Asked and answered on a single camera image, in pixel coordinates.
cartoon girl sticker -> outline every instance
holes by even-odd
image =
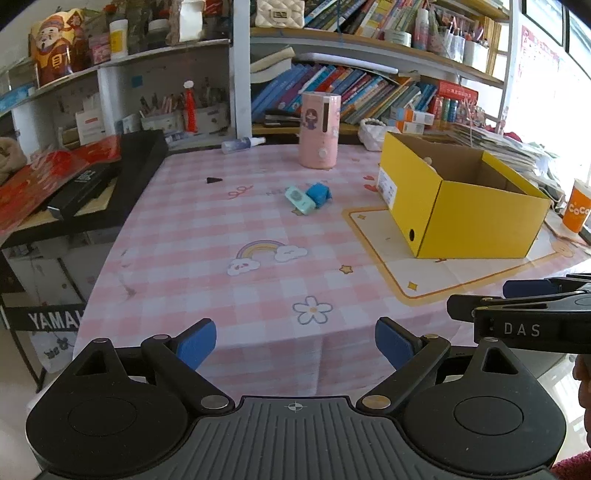
[[[315,130],[316,124],[318,123],[318,113],[313,108],[308,108],[304,115],[304,123],[308,130]]]

plastic bag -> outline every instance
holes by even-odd
[[[384,122],[375,118],[364,118],[359,124],[357,135],[369,151],[381,152],[386,132],[399,134],[400,130],[396,127],[388,127]]]

medicine box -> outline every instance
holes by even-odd
[[[393,108],[390,117],[394,120],[413,122],[415,124],[432,125],[435,115],[427,112],[417,112],[410,108]]]
[[[425,131],[425,125],[415,124],[413,122],[401,122],[398,120],[389,119],[387,121],[389,127],[396,127],[403,134],[422,135]]]

rainbow print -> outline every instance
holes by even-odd
[[[236,258],[252,258],[254,253],[263,250],[277,252],[277,249],[279,247],[284,246],[285,244],[282,244],[281,242],[278,242],[276,240],[257,240],[255,242],[251,242],[247,245],[244,245],[244,247],[242,247],[239,250],[238,254],[236,255]]]

tile floor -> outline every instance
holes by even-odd
[[[531,364],[531,352],[527,352],[526,358],[520,357],[532,371],[537,370],[541,374],[539,369],[544,362],[540,362],[539,357],[537,365]],[[555,358],[547,358],[546,364],[554,366],[540,377],[542,385],[560,406],[568,423],[567,437],[559,460],[588,449],[583,410],[577,402],[579,383],[571,375],[571,360],[566,357],[554,364]],[[27,403],[34,396],[35,385],[6,330],[0,330],[0,392],[0,480],[33,480],[39,468],[27,445],[24,431]]]

